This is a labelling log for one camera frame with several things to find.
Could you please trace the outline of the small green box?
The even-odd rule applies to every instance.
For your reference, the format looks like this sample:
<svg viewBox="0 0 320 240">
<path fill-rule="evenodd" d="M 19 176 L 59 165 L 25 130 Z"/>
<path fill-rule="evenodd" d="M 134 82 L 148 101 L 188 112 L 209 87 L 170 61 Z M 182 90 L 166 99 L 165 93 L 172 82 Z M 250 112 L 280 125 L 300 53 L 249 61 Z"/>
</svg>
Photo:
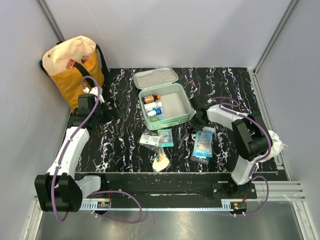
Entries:
<svg viewBox="0 0 320 240">
<path fill-rule="evenodd" d="M 151 121 L 151 122 L 157 122 L 157 121 L 158 121 L 158 118 L 157 118 L 157 117 L 152 117 L 152 118 L 150 119 L 150 121 Z"/>
</svg>

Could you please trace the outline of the brown bottle orange cap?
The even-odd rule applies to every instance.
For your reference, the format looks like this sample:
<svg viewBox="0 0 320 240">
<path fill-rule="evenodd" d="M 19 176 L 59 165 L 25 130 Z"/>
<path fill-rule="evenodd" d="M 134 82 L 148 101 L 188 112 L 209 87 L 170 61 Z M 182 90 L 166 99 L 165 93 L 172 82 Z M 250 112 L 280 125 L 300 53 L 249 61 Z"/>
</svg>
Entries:
<svg viewBox="0 0 320 240">
<path fill-rule="evenodd" d="M 152 95 L 148 95 L 148 96 L 143 97 L 142 102 L 144 104 L 150 104 L 150 103 L 153 103 L 153 102 L 160 100 L 160 99 L 161 99 L 161 96 L 159 94 L 157 94 L 157 95 L 152 94 Z"/>
</svg>

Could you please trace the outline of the teal plaster packet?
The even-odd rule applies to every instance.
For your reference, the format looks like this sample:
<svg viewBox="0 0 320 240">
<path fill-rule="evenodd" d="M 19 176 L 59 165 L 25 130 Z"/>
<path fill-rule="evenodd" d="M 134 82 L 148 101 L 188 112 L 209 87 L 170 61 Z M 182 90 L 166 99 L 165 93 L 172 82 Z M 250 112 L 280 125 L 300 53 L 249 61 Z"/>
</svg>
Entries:
<svg viewBox="0 0 320 240">
<path fill-rule="evenodd" d="M 173 147 L 174 146 L 174 141 L 173 141 L 173 134 L 172 130 L 169 129 L 159 129 L 157 131 L 158 136 L 160 137 L 160 145 L 161 147 Z"/>
</svg>

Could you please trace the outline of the black handled scissors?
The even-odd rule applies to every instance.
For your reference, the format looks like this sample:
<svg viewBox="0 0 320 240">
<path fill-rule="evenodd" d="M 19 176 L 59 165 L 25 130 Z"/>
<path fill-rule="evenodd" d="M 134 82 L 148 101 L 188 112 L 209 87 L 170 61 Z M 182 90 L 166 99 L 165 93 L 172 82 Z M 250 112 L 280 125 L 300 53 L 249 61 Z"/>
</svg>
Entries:
<svg viewBox="0 0 320 240">
<path fill-rule="evenodd" d="M 180 149 L 180 148 L 183 146 L 184 141 L 187 140 L 190 135 L 195 134 L 197 131 L 198 131 L 198 130 L 197 130 L 196 128 L 191 127 L 191 126 L 188 126 L 188 127 L 186 128 L 186 133 L 185 133 L 185 135 L 184 135 L 184 136 L 181 138 L 181 140 L 180 140 L 180 143 L 179 143 L 178 148 Z"/>
</svg>

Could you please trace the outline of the mint green medicine case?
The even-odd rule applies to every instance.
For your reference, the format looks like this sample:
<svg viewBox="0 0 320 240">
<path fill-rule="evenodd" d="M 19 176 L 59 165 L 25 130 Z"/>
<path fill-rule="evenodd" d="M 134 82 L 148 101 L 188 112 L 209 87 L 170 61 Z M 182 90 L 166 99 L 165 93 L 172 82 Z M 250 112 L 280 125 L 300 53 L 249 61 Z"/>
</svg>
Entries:
<svg viewBox="0 0 320 240">
<path fill-rule="evenodd" d="M 140 71 L 133 75 L 133 81 L 140 90 L 138 100 L 145 126 L 148 130 L 155 131 L 187 123 L 191 119 L 192 106 L 183 86 L 177 83 L 178 75 L 170 67 L 155 68 Z M 151 122 L 148 117 L 142 98 L 149 95 L 160 95 L 162 114 L 165 120 Z"/>
</svg>

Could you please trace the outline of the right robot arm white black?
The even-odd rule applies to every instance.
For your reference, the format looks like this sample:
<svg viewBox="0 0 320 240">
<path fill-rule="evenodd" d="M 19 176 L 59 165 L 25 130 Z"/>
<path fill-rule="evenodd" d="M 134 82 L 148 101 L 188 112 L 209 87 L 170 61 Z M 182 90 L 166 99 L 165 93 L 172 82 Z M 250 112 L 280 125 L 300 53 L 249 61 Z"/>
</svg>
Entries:
<svg viewBox="0 0 320 240">
<path fill-rule="evenodd" d="M 187 132 L 202 131 L 211 122 L 232 130 L 238 159 L 229 181 L 222 185 L 222 192 L 239 198 L 249 188 L 255 165 L 271 154 L 273 142 L 259 113 L 238 112 L 233 110 L 239 106 L 237 101 L 228 97 L 217 99 L 230 100 L 231 103 L 209 104 L 202 96 L 190 99 L 195 114 L 188 122 Z"/>
</svg>

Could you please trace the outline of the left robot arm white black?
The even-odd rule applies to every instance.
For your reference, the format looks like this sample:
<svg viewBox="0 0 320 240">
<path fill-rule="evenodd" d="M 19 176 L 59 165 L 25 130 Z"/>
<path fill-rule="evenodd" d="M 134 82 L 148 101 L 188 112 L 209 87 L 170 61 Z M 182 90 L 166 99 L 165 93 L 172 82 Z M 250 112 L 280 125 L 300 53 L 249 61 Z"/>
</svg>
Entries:
<svg viewBox="0 0 320 240">
<path fill-rule="evenodd" d="M 77 212 L 82 200 L 90 194 L 98 198 L 107 195 L 108 185 L 96 175 L 75 180 L 82 151 L 96 126 L 112 121 L 115 114 L 103 98 L 101 87 L 85 88 L 78 97 L 78 106 L 67 122 L 65 138 L 53 164 L 45 174 L 39 174 L 34 186 L 39 205 L 44 212 Z"/>
</svg>

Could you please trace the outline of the blue mask packet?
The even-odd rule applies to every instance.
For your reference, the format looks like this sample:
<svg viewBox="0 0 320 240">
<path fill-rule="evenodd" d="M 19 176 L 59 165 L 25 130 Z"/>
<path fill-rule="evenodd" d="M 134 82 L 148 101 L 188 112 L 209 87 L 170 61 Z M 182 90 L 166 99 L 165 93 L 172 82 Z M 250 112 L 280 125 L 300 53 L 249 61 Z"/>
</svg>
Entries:
<svg viewBox="0 0 320 240">
<path fill-rule="evenodd" d="M 191 160 L 202 164 L 208 164 L 213 156 L 212 141 L 214 129 L 212 127 L 204 127 L 202 131 L 195 134 L 195 142 Z"/>
</svg>

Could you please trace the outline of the white pill bottle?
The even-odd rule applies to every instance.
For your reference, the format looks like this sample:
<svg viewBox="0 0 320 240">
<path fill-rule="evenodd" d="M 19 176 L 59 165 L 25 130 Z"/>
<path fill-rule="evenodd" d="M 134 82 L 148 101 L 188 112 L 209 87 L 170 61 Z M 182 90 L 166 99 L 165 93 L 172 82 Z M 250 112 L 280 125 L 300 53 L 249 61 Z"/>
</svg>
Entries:
<svg viewBox="0 0 320 240">
<path fill-rule="evenodd" d="M 151 102 L 144 105 L 144 109 L 146 112 L 150 112 L 156 109 L 159 109 L 163 106 L 162 102 Z"/>
</svg>

